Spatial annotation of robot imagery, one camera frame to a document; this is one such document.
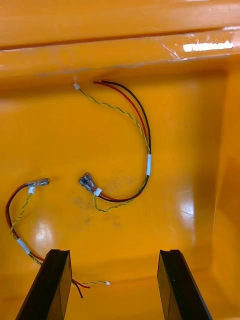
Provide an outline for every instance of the orange plastic surface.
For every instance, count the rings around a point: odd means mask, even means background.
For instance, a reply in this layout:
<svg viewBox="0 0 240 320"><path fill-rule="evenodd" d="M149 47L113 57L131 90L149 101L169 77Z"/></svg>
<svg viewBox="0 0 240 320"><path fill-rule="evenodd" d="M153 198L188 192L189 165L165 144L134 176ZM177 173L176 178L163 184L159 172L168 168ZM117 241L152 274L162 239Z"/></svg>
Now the orange plastic surface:
<svg viewBox="0 0 240 320"><path fill-rule="evenodd" d="M0 13L9 31L0 31L1 319L15 319L39 269L11 237L5 205L16 187L45 177L18 234L41 257L70 249L79 282L110 282L82 289L84 299L72 287L66 320L163 319L160 249L182 251L213 319L237 319L240 3L90 2L14 1ZM136 117L99 79L137 95L152 136L146 189L108 213L78 179L89 172L104 193L132 195L146 146L127 116L73 87ZM15 197L13 221L26 197Z"/></svg>

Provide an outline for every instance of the metal connector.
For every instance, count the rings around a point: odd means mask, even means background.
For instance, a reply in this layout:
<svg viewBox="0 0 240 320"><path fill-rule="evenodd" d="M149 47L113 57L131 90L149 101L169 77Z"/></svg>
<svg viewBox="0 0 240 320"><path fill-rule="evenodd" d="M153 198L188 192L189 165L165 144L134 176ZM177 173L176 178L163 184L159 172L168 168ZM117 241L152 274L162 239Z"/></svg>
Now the metal connector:
<svg viewBox="0 0 240 320"><path fill-rule="evenodd" d="M27 182L27 186L33 186L33 187L42 187L42 186L47 186L50 182L50 179L49 178L44 178L44 179L41 179L41 180L34 180L34 181L30 181L30 182Z"/></svg>
<svg viewBox="0 0 240 320"><path fill-rule="evenodd" d="M82 176L78 182L80 183L81 186L86 188L88 191L90 191L92 194L97 190L97 186L95 185L93 178L91 175L86 172L84 176Z"/></svg>

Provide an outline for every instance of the wire end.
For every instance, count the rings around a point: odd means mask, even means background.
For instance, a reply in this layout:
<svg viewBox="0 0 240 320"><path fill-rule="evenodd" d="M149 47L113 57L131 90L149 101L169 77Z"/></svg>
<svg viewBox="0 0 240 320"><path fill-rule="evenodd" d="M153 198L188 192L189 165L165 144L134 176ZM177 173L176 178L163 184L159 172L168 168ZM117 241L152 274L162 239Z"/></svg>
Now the wire end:
<svg viewBox="0 0 240 320"><path fill-rule="evenodd" d="M96 186L95 182L93 181L93 178L88 172L86 172L85 175L78 180L78 182L80 183L81 186L86 188L92 194L95 194L96 192L98 192L98 190L100 190L100 193L102 191L100 188Z"/></svg>
<svg viewBox="0 0 240 320"><path fill-rule="evenodd" d="M34 180L34 181L30 181L27 182L27 186L33 186L33 187L42 187L42 186L47 186L49 185L50 179L49 178L44 178L44 179L40 179L40 180Z"/></svg>

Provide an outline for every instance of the connector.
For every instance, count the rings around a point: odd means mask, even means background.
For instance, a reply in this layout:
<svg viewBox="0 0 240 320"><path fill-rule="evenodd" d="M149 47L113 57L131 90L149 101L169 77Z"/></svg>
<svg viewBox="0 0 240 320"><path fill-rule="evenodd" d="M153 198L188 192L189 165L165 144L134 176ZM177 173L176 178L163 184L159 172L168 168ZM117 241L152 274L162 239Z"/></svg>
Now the connector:
<svg viewBox="0 0 240 320"><path fill-rule="evenodd" d="M84 176L82 176L78 182L80 183L81 186L86 188L88 191L90 191L92 194L97 190L97 186L95 185L93 178L91 175L86 172Z"/></svg>
<svg viewBox="0 0 240 320"><path fill-rule="evenodd" d="M41 180L34 180L34 181L30 181L30 182L27 182L27 186L33 186L33 187L42 187L42 186L47 186L50 182L50 179L49 178L44 178L44 179L41 179Z"/></svg>

